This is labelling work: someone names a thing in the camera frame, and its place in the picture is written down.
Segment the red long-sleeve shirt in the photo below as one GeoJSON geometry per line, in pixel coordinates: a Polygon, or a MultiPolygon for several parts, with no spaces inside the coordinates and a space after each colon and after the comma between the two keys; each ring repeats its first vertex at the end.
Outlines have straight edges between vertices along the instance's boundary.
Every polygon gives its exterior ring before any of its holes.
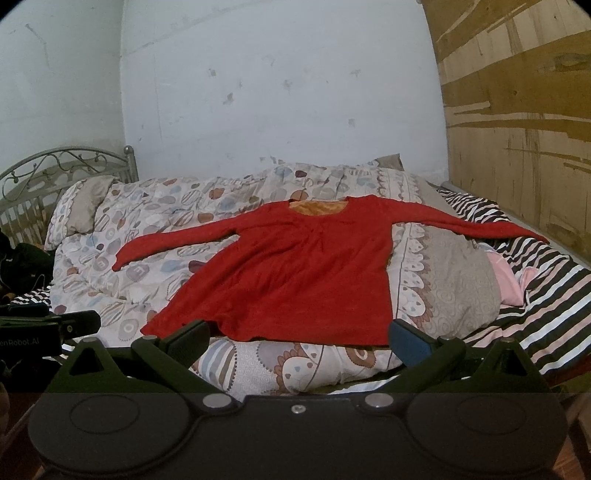
{"type": "Polygon", "coordinates": [[[385,346],[393,320],[387,264],[392,227],[420,223],[474,239],[530,237],[510,221],[468,222],[414,202],[349,197],[311,216],[288,201],[126,243],[113,270],[176,248],[235,235],[141,330],[166,337],[194,320],[222,335],[339,346],[385,346]]]}

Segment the patterned white quilt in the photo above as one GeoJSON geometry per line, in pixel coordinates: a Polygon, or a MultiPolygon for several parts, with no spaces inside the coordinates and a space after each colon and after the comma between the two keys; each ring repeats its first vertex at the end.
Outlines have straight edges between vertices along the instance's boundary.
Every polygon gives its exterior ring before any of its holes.
{"type": "Polygon", "coordinates": [[[211,341],[194,370],[214,386],[320,392],[398,367],[395,319],[464,337],[498,316],[493,266],[461,225],[388,157],[240,179],[88,178],[49,223],[51,305],[97,312],[114,347],[202,319],[211,341]]]}

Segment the pink cloth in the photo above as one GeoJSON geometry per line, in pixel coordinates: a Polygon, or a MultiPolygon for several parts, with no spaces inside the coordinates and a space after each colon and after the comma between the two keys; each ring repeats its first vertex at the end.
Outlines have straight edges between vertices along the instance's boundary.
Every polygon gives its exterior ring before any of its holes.
{"type": "Polygon", "coordinates": [[[495,252],[487,252],[486,255],[499,286],[501,303],[522,307],[525,304],[526,288],[538,276],[539,269],[528,266],[516,275],[502,255],[495,252]]]}

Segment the striped black white pink sheet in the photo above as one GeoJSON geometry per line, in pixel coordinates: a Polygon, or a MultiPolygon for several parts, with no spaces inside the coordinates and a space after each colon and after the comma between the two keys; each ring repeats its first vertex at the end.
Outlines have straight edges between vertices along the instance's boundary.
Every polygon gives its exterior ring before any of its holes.
{"type": "Polygon", "coordinates": [[[590,269],[534,238],[492,243],[513,274],[526,281],[524,304],[503,306],[492,324],[466,338],[487,347],[517,340],[544,376],[556,377],[590,356],[590,269]]]}

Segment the beige patterned pillow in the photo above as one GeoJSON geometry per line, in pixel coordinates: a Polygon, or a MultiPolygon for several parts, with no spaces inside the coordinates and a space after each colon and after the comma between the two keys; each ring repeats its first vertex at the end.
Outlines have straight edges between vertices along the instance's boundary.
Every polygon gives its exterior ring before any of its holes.
{"type": "Polygon", "coordinates": [[[99,175],[84,178],[70,186],[55,206],[44,248],[55,250],[67,237],[92,231],[96,209],[114,181],[112,175],[99,175]]]}

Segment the metal bed headboard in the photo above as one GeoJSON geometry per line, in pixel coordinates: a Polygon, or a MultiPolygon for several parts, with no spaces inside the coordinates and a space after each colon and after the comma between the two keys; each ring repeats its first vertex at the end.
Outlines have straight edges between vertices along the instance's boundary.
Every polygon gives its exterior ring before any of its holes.
{"type": "Polygon", "coordinates": [[[119,181],[138,180],[135,152],[65,146],[35,153],[1,174],[1,231],[10,243],[41,245],[57,202],[79,180],[113,175],[119,181]]]}

